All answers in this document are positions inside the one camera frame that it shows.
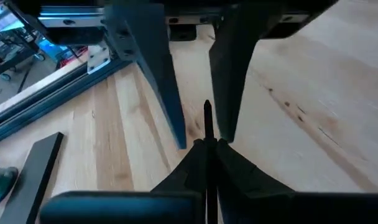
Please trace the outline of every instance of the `silver bracket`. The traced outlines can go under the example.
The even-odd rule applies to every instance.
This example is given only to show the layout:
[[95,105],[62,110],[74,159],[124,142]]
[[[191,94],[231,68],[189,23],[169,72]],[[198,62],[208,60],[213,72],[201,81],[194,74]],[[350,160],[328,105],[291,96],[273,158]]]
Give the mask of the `silver bracket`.
[[88,46],[87,73],[90,75],[110,63],[109,47],[105,41]]

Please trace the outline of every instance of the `wood grain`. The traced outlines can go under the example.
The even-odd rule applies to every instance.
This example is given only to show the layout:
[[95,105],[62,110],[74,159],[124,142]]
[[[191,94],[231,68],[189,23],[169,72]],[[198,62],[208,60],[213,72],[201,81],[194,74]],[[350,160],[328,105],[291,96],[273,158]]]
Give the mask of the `wood grain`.
[[[210,36],[199,26],[196,41],[170,44],[189,146],[213,104]],[[187,153],[136,65],[1,141],[0,166],[21,169],[33,142],[57,131],[66,138],[49,197],[150,190]],[[293,37],[260,41],[232,147],[295,190],[378,192],[378,1],[341,0]]]

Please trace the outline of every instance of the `wooden table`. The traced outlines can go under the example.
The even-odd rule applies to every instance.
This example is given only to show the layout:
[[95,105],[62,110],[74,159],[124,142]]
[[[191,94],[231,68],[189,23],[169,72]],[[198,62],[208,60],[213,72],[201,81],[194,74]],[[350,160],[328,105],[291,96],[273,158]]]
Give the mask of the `wooden table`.
[[[198,31],[170,45],[188,146],[204,136],[203,103],[213,103],[213,31]],[[0,142],[0,166],[21,169],[32,144],[57,131],[65,139],[45,200],[150,190],[187,153],[136,65]],[[341,0],[295,36],[260,41],[232,146],[295,190],[378,192],[378,0]]]

